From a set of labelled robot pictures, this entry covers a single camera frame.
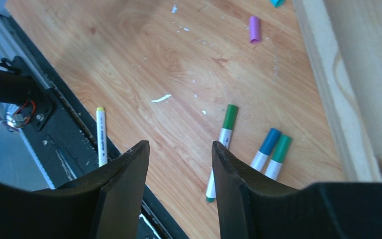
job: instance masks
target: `blue marker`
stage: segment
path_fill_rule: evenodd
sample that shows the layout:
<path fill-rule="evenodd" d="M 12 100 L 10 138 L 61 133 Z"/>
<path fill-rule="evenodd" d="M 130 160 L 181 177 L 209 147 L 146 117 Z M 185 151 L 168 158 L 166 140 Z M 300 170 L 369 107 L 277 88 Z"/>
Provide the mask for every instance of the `blue marker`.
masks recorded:
<path fill-rule="evenodd" d="M 267 161 L 267 158 L 272 153 L 273 148 L 278 142 L 280 136 L 281 132 L 279 130 L 275 128 L 270 129 L 269 133 L 264 139 L 263 144 L 261 145 L 260 149 L 258 150 L 256 156 L 253 159 L 253 162 L 250 165 L 252 168 L 259 172 L 261 171 L 261 169 Z"/>

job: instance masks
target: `marker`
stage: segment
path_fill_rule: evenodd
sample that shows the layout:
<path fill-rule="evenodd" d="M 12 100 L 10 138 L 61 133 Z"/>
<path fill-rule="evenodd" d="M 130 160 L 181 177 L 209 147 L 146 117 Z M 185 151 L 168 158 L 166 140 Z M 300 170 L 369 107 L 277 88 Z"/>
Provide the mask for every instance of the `marker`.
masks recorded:
<path fill-rule="evenodd" d="M 272 159 L 267 166 L 265 175 L 273 180 L 278 178 L 279 172 L 281 170 L 282 164 L 285 160 L 287 151 L 289 150 L 292 138 L 287 135 L 282 135 L 279 138 L 278 144 L 276 145 L 275 152 L 273 153 Z"/>
<path fill-rule="evenodd" d="M 106 145 L 106 123 L 104 108 L 99 107 L 96 110 L 96 126 L 97 126 L 97 153 L 99 159 L 99 167 L 107 164 L 107 145 Z"/>
<path fill-rule="evenodd" d="M 225 120 L 223 121 L 222 130 L 220 131 L 219 142 L 226 148 L 229 148 L 232 131 L 235 126 L 236 116 L 238 115 L 238 107 L 235 105 L 228 105 L 226 110 Z M 210 173 L 210 178 L 207 184 L 207 191 L 205 193 L 206 201 L 209 203 L 214 202 L 216 198 L 216 189 L 214 187 L 214 174 L 213 169 Z"/>
<path fill-rule="evenodd" d="M 251 167 L 257 171 L 261 171 L 264 164 L 267 161 L 267 158 L 272 153 L 273 148 L 281 136 L 281 132 L 275 128 L 271 128 L 266 138 L 264 139 L 263 144 L 260 146 L 256 156 L 254 156 L 253 161 L 251 162 Z"/>

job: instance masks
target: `yellow marker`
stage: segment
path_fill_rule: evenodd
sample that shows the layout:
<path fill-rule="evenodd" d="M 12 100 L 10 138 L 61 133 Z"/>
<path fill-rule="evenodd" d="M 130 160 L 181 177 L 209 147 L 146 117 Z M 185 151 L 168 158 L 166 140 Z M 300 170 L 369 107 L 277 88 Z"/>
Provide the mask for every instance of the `yellow marker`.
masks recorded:
<path fill-rule="evenodd" d="M 96 126 L 99 167 L 102 167 L 107 164 L 106 122 L 103 107 L 98 107 L 96 110 Z"/>

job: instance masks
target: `paper scrap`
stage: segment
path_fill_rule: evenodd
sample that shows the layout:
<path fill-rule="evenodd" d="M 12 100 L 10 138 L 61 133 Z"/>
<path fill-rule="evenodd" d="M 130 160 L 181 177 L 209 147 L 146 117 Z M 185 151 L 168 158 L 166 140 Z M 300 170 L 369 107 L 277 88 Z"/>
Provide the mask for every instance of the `paper scrap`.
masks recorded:
<path fill-rule="evenodd" d="M 158 99 L 158 100 L 152 100 L 152 102 L 154 102 L 154 103 L 158 103 L 158 102 L 160 102 L 160 101 L 164 101 L 164 100 L 166 100 L 167 98 L 169 98 L 169 97 L 171 97 L 172 95 L 165 95 L 165 96 L 163 96 L 163 97 L 161 97 L 160 99 Z"/>

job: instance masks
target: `green marker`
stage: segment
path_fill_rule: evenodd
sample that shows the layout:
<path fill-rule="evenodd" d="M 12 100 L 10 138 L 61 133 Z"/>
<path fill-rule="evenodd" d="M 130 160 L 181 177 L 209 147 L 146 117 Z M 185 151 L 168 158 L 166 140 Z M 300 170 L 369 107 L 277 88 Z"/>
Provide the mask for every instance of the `green marker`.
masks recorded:
<path fill-rule="evenodd" d="M 223 121 L 222 130 L 220 131 L 219 142 L 226 148 L 229 148 L 232 131 L 235 126 L 236 116 L 238 115 L 238 107 L 235 105 L 228 105 L 226 110 L 225 120 Z M 210 173 L 210 178 L 207 184 L 207 191 L 205 193 L 206 201 L 209 203 L 214 202 L 216 198 L 216 189 L 214 187 L 214 174 L 213 169 Z"/>
<path fill-rule="evenodd" d="M 279 138 L 276 144 L 275 152 L 273 153 L 272 159 L 267 166 L 265 175 L 273 180 L 276 180 L 281 171 L 282 164 L 286 158 L 287 151 L 289 150 L 290 143 L 292 143 L 292 138 L 283 135 Z"/>

